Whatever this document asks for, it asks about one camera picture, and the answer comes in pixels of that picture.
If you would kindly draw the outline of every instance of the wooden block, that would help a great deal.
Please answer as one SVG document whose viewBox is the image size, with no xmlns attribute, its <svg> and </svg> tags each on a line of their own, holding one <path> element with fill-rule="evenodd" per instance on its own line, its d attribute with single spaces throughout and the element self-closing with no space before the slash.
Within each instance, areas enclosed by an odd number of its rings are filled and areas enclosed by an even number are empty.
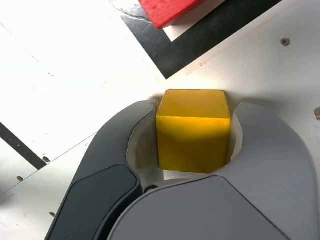
<svg viewBox="0 0 320 240">
<path fill-rule="evenodd" d="M 223 167 L 230 132 L 220 90 L 167 90 L 156 115 L 160 168 L 209 174 Z"/>
</svg>

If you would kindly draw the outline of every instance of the red block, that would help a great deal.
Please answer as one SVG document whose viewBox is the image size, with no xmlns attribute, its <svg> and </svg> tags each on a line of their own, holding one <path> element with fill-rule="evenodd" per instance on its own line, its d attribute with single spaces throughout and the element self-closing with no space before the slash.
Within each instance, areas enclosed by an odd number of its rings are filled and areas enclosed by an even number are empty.
<svg viewBox="0 0 320 240">
<path fill-rule="evenodd" d="M 139 2 L 153 25 L 160 29 L 172 25 L 200 5 L 203 0 L 139 0 Z"/>
</svg>

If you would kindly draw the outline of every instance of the black stripe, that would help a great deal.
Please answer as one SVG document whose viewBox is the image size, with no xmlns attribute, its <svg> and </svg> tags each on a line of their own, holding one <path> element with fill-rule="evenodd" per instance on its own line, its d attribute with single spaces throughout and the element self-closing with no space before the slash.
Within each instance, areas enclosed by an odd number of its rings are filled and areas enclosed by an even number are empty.
<svg viewBox="0 0 320 240">
<path fill-rule="evenodd" d="M 7 144 L 9 144 L 18 154 L 20 154 L 36 169 L 40 170 L 47 165 L 1 122 L 0 138 L 2 138 Z"/>
<path fill-rule="evenodd" d="M 110 2 L 168 79 L 281 0 L 226 0 L 173 42 L 150 23 L 138 0 Z"/>
</svg>

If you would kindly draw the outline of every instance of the black border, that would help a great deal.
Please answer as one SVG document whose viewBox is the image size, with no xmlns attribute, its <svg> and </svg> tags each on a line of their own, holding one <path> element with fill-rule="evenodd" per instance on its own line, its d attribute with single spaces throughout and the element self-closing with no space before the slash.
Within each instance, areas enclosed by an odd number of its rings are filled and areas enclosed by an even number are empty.
<svg viewBox="0 0 320 240">
<path fill-rule="evenodd" d="M 168 79 L 281 0 L 226 0 L 173 42 L 151 24 L 138 0 L 110 2 Z"/>
<path fill-rule="evenodd" d="M 0 122 L 0 138 L 10 145 L 18 154 L 27 160 L 37 170 L 42 169 L 47 164 L 30 150 L 19 138 L 17 138 L 8 128 Z"/>
</svg>

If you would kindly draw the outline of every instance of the yellow wooden block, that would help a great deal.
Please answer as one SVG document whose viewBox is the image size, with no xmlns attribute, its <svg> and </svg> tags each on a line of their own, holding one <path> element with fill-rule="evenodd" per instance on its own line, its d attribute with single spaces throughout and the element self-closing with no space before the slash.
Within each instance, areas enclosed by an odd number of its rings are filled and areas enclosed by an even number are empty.
<svg viewBox="0 0 320 240">
<path fill-rule="evenodd" d="M 230 131 L 220 90 L 167 90 L 156 114 L 163 170 L 209 174 L 225 164 Z"/>
</svg>

